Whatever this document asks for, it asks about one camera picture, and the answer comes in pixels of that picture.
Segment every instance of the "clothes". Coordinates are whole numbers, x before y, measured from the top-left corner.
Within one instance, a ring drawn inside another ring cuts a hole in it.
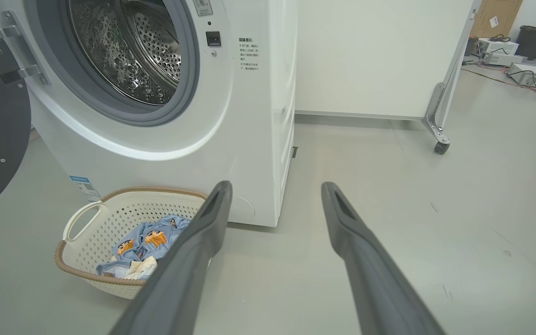
[[[156,260],[164,257],[189,220],[167,215],[156,223],[143,222],[130,231],[117,246],[107,263],[98,265],[98,275],[126,279],[147,279],[156,269]]]

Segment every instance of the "perforated metal drum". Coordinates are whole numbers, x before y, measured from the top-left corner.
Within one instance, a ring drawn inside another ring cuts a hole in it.
[[[74,36],[117,91],[164,105],[181,72],[177,35],[161,0],[67,0]]]

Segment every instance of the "caster wheel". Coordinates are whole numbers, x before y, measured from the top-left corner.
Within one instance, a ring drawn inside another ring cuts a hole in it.
[[[435,145],[435,148],[434,148],[434,152],[436,154],[440,154],[440,155],[443,155],[446,151],[448,151],[448,147],[450,146],[450,144],[444,144],[444,143],[440,143],[438,142],[436,145]]]

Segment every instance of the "floor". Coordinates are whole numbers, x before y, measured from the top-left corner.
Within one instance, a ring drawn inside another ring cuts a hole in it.
[[[296,121],[279,227],[229,225],[196,334],[359,333],[323,181],[342,188],[449,335],[536,334],[534,92],[461,72],[445,155],[418,122]],[[106,334],[127,307],[53,263],[84,203],[34,140],[0,196],[0,334]]]

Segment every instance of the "blue clothing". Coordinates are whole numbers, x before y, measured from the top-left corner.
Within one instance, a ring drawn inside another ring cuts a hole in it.
[[[116,260],[98,265],[96,273],[122,278],[132,266],[132,261],[143,261],[150,256],[155,259],[164,257],[189,222],[181,216],[167,215],[156,223],[141,223],[122,238],[117,246],[113,246]]]

